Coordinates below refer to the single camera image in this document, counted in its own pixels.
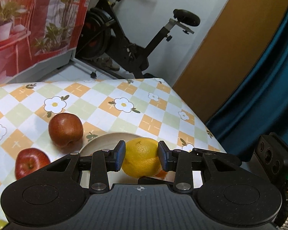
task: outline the table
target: table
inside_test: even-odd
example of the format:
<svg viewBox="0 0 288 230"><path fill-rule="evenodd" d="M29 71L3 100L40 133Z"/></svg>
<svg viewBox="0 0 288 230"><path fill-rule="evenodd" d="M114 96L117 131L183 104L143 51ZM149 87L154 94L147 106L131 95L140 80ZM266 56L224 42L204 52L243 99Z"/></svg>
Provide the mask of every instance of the table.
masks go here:
<svg viewBox="0 0 288 230"><path fill-rule="evenodd" d="M97 136L124 131L163 140L170 149L225 152L160 78L0 85L0 196L15 181L15 159L20 150L41 149L51 161L65 155L48 134L50 119L61 112L76 114L83 123L78 150ZM1 207L0 218L5 219Z"/></svg>

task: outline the potted plant picture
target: potted plant picture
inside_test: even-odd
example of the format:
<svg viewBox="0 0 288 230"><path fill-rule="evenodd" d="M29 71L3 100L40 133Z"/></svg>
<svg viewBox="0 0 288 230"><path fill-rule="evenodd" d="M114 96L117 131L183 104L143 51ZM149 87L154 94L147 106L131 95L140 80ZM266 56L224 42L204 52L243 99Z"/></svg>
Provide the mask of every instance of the potted plant picture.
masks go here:
<svg viewBox="0 0 288 230"><path fill-rule="evenodd" d="M26 12L25 6L16 1L0 0L0 41L9 38L14 20Z"/></svg>
<svg viewBox="0 0 288 230"><path fill-rule="evenodd" d="M35 47L38 49L35 56L39 61L53 57L67 48L68 42L63 39L63 33L66 31L63 27L57 27L53 23L46 26L45 37L38 40L35 39Z"/></svg>
<svg viewBox="0 0 288 230"><path fill-rule="evenodd" d="M74 27L74 20L77 13L76 0L59 0L61 7L57 10L56 18L46 26L45 37L35 39L35 47L38 51L35 54L36 62L48 59L67 50L71 33Z"/></svg>
<svg viewBox="0 0 288 230"><path fill-rule="evenodd" d="M65 31L63 32L63 40L70 39L71 30L74 28L74 20L77 13L77 0L60 0L64 7L59 10L60 23Z"/></svg>

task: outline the dark red apple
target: dark red apple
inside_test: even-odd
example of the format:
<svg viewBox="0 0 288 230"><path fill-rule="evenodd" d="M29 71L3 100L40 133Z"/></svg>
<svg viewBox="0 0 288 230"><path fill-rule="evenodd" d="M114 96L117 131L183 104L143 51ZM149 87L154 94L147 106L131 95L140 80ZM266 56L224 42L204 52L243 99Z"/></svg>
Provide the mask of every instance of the dark red apple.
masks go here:
<svg viewBox="0 0 288 230"><path fill-rule="evenodd" d="M50 164L48 156L39 149L28 148L20 151L16 158L16 180Z"/></svg>
<svg viewBox="0 0 288 230"><path fill-rule="evenodd" d="M59 113L48 125L49 136L53 143L60 148L70 146L83 137L83 125L76 115Z"/></svg>

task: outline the teal curtain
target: teal curtain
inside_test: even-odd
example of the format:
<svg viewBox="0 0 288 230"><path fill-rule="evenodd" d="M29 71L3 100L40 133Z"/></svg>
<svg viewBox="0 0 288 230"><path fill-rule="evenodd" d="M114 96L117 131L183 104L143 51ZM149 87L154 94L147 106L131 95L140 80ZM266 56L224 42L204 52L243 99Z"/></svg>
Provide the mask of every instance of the teal curtain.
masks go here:
<svg viewBox="0 0 288 230"><path fill-rule="evenodd" d="M206 125L242 161L250 160L260 134L276 132L288 144L288 11L254 68Z"/></svg>

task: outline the bike seat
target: bike seat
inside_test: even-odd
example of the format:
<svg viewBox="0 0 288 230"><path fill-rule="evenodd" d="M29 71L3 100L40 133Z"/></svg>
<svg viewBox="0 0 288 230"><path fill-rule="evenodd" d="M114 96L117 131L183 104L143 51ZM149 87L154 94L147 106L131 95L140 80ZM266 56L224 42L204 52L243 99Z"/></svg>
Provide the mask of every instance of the bike seat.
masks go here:
<svg viewBox="0 0 288 230"><path fill-rule="evenodd" d="M200 18L190 11L184 9L175 9L173 13L174 18L183 24L191 27L197 27L200 24Z"/></svg>

